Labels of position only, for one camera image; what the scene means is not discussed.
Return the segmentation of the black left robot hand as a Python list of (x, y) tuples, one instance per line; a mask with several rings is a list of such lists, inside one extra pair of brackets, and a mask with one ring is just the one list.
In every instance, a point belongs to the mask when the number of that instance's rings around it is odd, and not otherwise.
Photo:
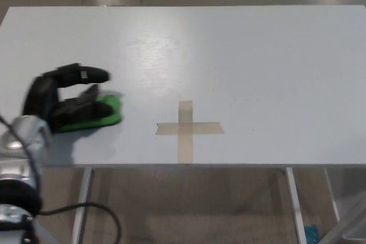
[[(121, 100), (100, 94), (100, 83), (110, 80), (104, 69), (74, 63), (36, 77), (23, 106), (23, 115), (34, 115), (49, 125), (52, 133), (66, 133), (113, 126), (122, 121)], [(58, 90), (88, 85), (75, 98), (60, 99)]]

